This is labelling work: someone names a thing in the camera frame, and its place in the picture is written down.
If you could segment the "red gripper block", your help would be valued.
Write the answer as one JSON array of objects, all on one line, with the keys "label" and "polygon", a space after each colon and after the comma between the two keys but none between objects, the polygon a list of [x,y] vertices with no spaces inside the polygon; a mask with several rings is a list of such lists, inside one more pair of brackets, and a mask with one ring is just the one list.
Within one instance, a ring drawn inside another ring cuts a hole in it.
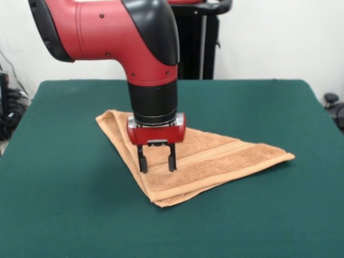
[{"label": "red gripper block", "polygon": [[147,159],[142,145],[155,143],[170,144],[170,154],[168,156],[169,171],[177,170],[175,144],[184,141],[186,132],[185,113],[177,113],[171,123],[161,126],[141,125],[134,119],[134,115],[129,115],[127,117],[126,129],[130,142],[133,145],[137,145],[140,172],[148,172]]}]

